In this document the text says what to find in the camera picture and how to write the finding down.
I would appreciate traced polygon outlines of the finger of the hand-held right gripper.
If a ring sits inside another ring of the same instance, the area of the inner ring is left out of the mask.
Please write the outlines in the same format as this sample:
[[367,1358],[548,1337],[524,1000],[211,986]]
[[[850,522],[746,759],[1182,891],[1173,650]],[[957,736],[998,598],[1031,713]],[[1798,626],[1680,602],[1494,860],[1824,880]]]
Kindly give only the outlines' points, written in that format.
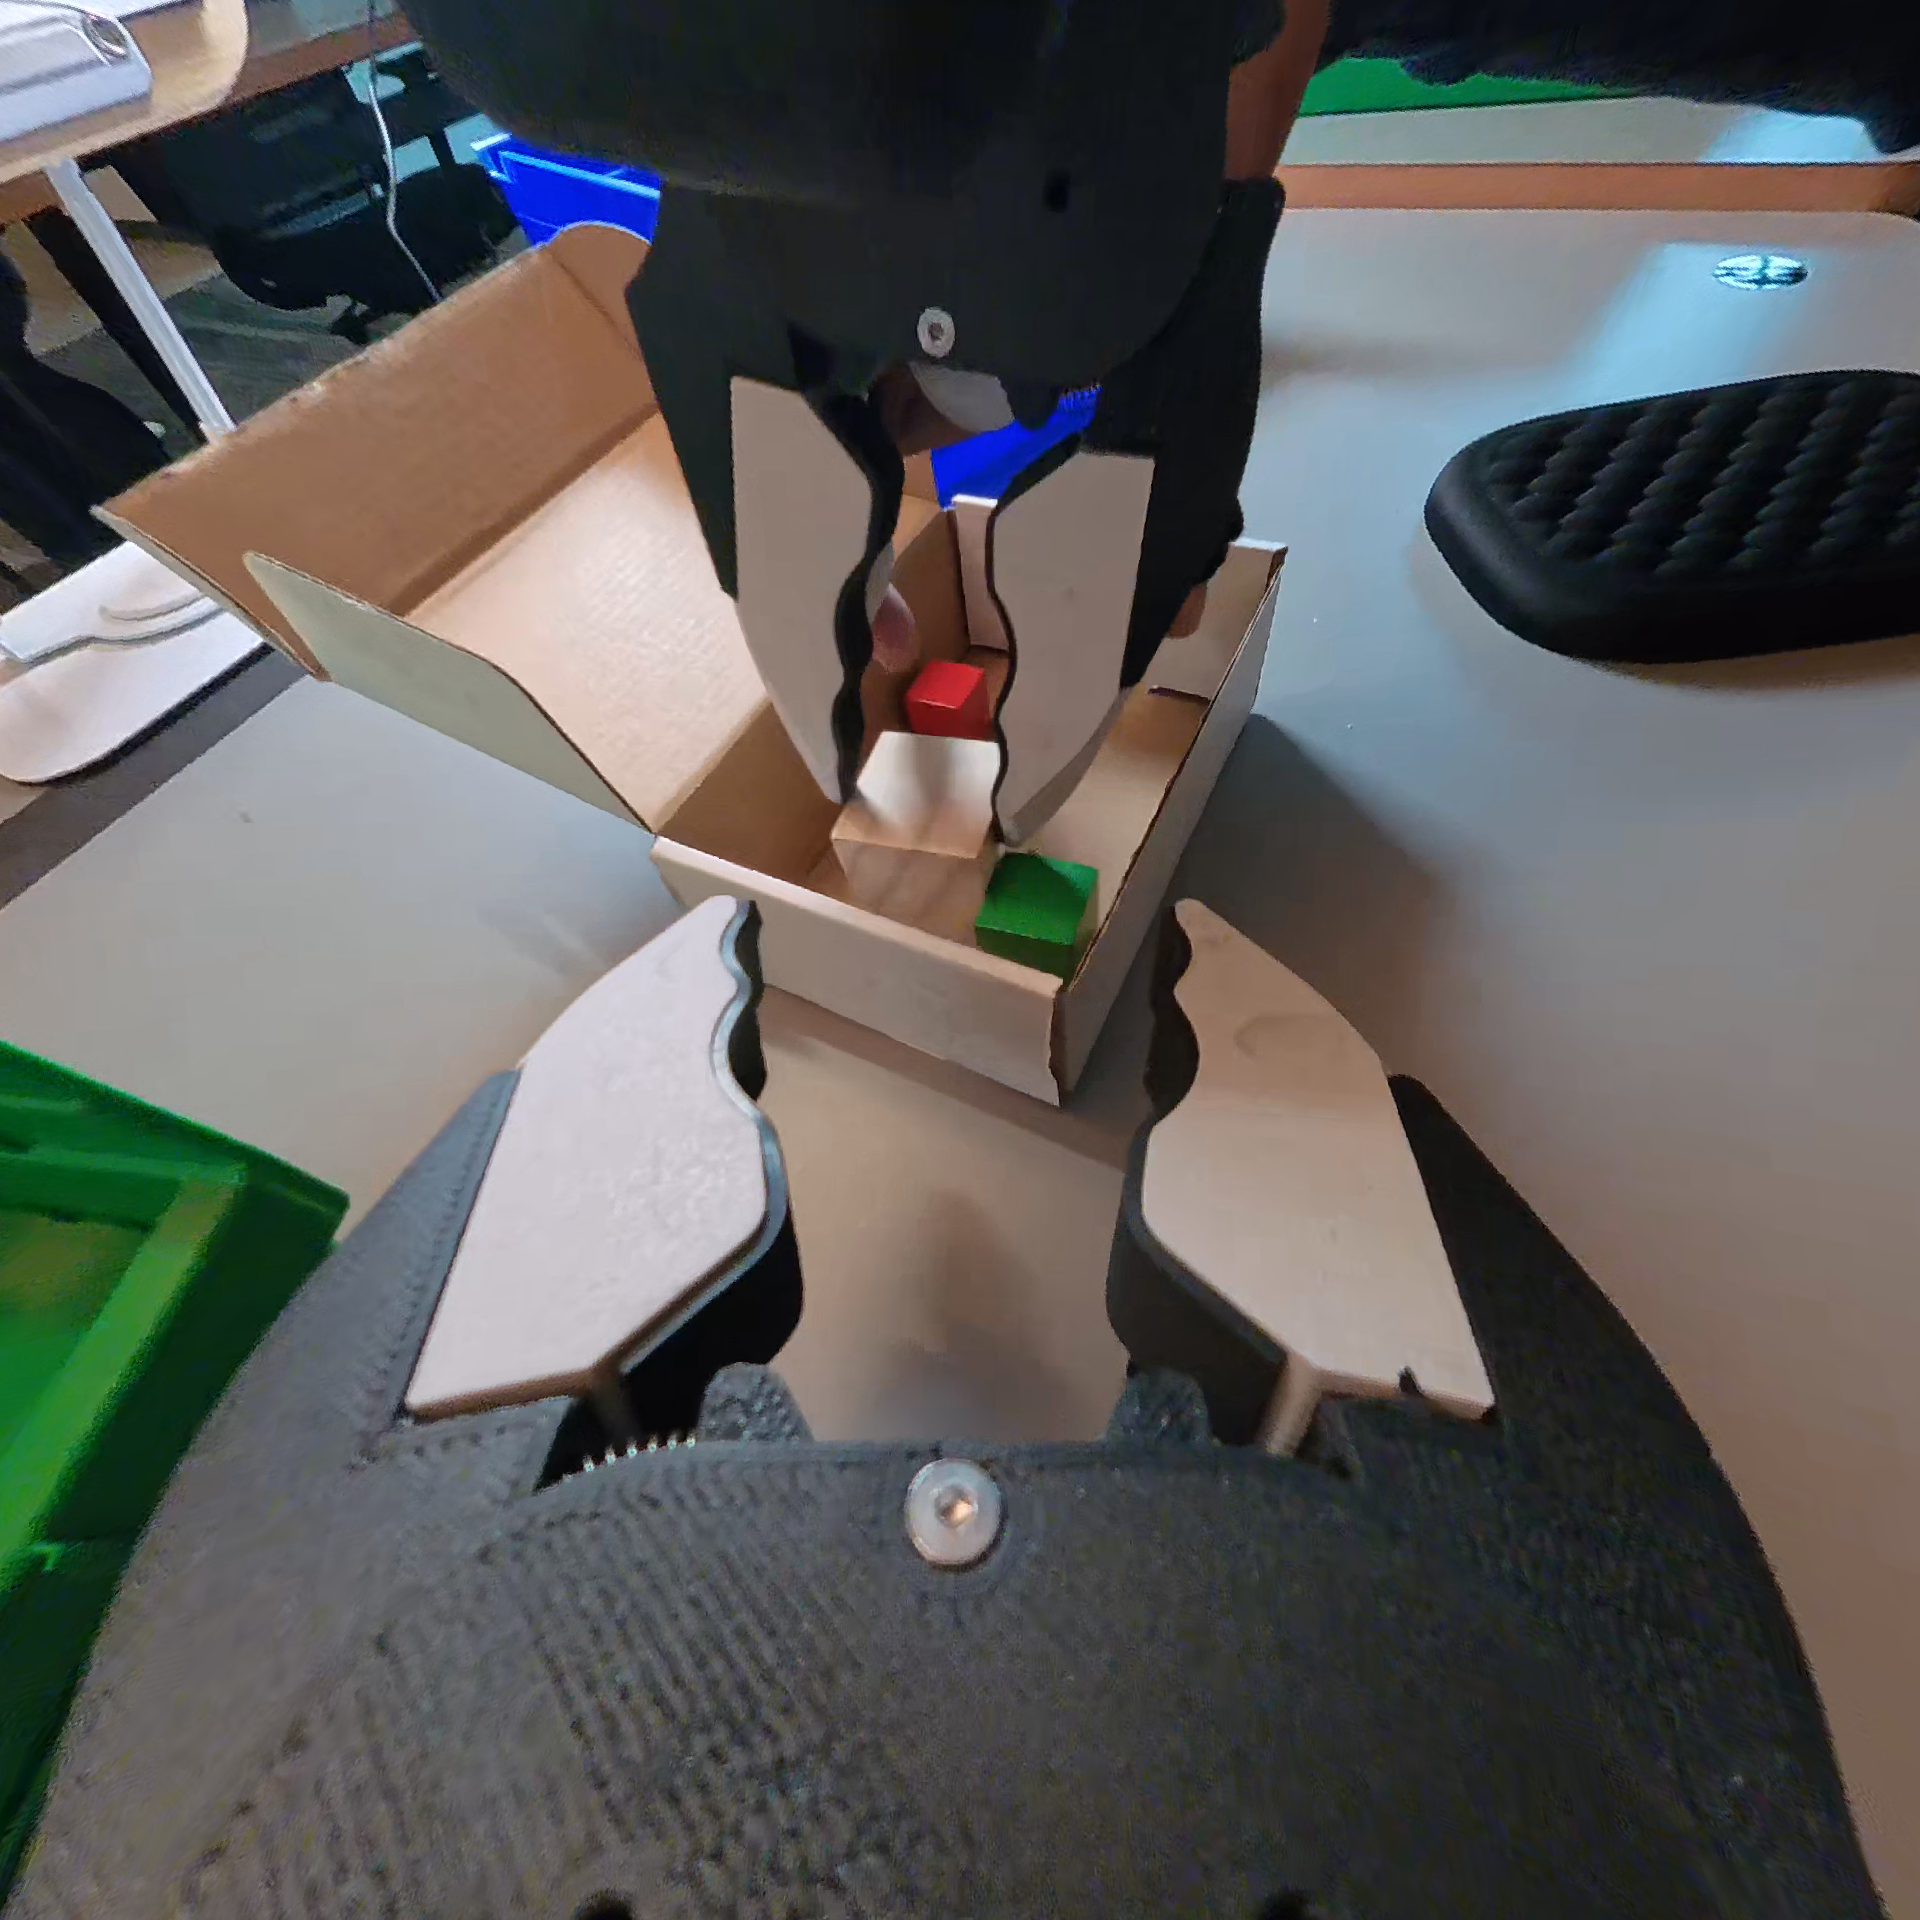
[[736,615],[763,692],[829,803],[848,800],[903,457],[862,395],[730,392]]
[[1029,843],[1112,732],[1154,462],[1056,448],[987,527],[987,588],[1008,638],[995,820]]

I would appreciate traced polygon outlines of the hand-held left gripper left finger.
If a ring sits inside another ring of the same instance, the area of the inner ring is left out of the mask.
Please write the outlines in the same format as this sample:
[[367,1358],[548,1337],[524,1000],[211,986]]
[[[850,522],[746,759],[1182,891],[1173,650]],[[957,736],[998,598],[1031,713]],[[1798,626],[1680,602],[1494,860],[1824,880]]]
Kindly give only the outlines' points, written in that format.
[[414,1422],[570,1402],[610,1444],[663,1444],[797,1331],[759,947],[757,905],[712,897],[522,1059],[404,1388]]

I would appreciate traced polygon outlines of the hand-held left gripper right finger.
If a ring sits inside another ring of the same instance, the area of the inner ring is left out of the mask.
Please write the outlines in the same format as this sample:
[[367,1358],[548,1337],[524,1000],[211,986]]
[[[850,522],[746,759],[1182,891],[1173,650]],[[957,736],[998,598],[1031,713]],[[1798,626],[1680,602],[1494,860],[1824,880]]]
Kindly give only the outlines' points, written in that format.
[[1485,1422],[1490,1368],[1373,1048],[1191,898],[1149,1012],[1110,1249],[1132,1377],[1186,1382],[1213,1441],[1270,1457],[1335,1402]]

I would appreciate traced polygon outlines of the white cardboard box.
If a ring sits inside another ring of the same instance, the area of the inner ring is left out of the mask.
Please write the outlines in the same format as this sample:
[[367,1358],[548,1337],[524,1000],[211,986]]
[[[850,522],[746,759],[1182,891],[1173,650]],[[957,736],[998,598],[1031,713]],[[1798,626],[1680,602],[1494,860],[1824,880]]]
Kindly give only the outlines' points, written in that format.
[[1238,542],[1037,850],[1095,871],[1067,976],[867,911],[768,706],[627,312],[573,226],[103,508],[315,680],[655,838],[759,903],[768,982],[1052,1107],[1077,1084],[1255,706],[1285,548]]

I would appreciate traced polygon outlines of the wooden block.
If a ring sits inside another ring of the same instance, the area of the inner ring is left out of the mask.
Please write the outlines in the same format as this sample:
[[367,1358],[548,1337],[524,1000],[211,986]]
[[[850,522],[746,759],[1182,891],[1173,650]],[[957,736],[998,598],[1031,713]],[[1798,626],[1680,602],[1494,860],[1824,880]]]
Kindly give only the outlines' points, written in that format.
[[991,738],[882,732],[831,824],[846,898],[872,914],[972,944],[998,860]]

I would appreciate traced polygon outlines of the green cube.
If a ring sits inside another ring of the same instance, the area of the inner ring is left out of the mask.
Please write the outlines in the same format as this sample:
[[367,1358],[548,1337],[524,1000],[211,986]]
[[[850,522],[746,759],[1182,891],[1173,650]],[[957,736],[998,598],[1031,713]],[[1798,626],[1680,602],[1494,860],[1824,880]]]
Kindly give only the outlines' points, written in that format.
[[1096,918],[1096,868],[1004,850],[973,919],[982,954],[1067,982]]

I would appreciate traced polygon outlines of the blue plastic bin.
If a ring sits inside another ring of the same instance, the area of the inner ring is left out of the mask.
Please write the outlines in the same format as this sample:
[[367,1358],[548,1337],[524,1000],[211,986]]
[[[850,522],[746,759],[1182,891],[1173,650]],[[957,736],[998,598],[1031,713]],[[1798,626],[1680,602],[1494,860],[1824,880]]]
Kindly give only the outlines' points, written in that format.
[[[607,226],[650,244],[661,209],[659,178],[640,168],[538,148],[515,135],[479,137],[472,154],[501,190],[524,239],[548,244],[573,226]],[[1066,394],[1037,427],[1008,423],[928,456],[940,505],[996,502],[1046,448],[1090,426],[1096,390]]]

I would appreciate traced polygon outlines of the green plastic bin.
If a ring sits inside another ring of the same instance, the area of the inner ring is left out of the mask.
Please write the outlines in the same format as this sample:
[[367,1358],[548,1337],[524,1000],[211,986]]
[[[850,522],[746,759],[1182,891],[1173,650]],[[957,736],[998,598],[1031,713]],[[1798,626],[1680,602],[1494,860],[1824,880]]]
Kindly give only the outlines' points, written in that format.
[[348,1196],[3,1044],[3,1827],[23,1848],[118,1578]]
[[1394,59],[1346,57],[1323,67],[1311,78],[1302,95],[1302,118],[1584,106],[1631,97],[1628,87],[1511,80],[1482,74],[1453,82],[1431,82],[1420,80]]

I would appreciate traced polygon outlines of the person's right forearm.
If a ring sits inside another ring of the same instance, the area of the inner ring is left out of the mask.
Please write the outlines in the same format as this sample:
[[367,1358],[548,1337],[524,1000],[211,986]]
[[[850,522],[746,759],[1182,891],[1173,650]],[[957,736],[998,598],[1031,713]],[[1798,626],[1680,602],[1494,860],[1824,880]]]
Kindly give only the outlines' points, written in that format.
[[1288,3],[1237,7],[1228,178],[1279,164],[1310,80],[1343,57],[1416,80],[1565,82],[1858,121],[1918,139],[1916,3]]

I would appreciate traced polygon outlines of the black office chair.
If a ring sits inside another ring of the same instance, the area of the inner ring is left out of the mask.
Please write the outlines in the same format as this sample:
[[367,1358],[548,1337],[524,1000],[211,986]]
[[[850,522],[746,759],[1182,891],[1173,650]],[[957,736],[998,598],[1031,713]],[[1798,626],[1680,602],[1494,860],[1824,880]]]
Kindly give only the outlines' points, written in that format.
[[451,130],[467,103],[422,50],[262,91],[128,145],[116,170],[170,231],[197,235],[246,298],[327,308],[367,346],[494,265],[517,222]]

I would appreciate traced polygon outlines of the black wrist rest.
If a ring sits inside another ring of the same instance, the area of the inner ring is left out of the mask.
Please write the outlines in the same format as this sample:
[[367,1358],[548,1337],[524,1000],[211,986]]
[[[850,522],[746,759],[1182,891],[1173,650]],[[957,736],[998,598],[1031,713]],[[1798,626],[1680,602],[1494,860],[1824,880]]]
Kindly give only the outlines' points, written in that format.
[[1846,369],[1503,426],[1423,528],[1515,638],[1709,665],[1918,634],[1918,376]]

